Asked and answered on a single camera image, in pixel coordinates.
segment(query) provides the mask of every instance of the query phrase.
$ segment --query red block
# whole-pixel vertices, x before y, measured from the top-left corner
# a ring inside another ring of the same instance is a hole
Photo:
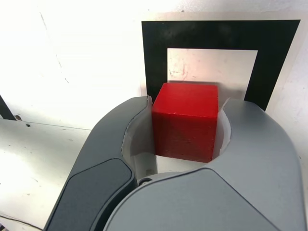
[[[152,107],[156,154],[206,163],[211,161],[217,115],[217,86],[163,84]]]

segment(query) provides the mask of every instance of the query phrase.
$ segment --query black wire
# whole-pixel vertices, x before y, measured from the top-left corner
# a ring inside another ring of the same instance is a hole
[[[22,220],[18,220],[18,219],[14,219],[14,218],[8,218],[8,217],[2,216],[2,215],[0,215],[0,218],[4,218],[4,219],[7,219],[7,220],[12,220],[12,221],[17,221],[17,222],[19,222],[19,223],[23,223],[23,224],[25,224],[25,225],[31,226],[31,227],[33,227],[33,228],[35,228],[35,229],[42,230],[41,228],[39,228],[39,227],[37,227],[37,226],[35,226],[35,225],[32,225],[32,224],[30,224],[30,223],[27,223],[27,222],[25,222],[25,221],[22,221]]]

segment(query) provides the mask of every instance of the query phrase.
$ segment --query black square frame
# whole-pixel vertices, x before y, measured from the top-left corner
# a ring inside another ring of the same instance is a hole
[[[147,93],[167,82],[167,49],[257,50],[246,101],[266,109],[300,20],[143,21]]]

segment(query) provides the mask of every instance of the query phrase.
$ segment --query metal surface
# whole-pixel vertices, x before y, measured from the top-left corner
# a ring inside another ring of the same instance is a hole
[[[0,214],[44,228],[89,130],[0,119]],[[10,231],[37,231],[0,218]]]

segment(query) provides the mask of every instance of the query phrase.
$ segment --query white square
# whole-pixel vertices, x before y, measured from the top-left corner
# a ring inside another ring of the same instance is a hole
[[[219,105],[228,98],[243,100],[257,51],[167,50],[168,82],[189,81],[218,85]]]

